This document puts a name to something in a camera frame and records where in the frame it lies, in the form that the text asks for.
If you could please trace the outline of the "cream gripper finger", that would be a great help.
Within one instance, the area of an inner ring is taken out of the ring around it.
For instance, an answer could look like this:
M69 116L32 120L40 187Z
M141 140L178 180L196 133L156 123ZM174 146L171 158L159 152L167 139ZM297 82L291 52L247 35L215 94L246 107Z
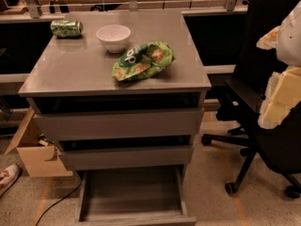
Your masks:
M277 47L277 36L278 36L279 27L276 26L270 30L267 34L261 37L256 46L263 50L275 49Z
M291 109L301 101L301 68L289 66L283 73L273 72L261 103L258 124L263 129L281 125Z

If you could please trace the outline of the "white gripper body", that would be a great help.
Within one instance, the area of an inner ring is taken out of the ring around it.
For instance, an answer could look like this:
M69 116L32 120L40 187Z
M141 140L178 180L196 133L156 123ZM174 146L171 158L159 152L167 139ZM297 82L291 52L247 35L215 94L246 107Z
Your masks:
M290 66L301 66L301 1L280 25L277 59Z

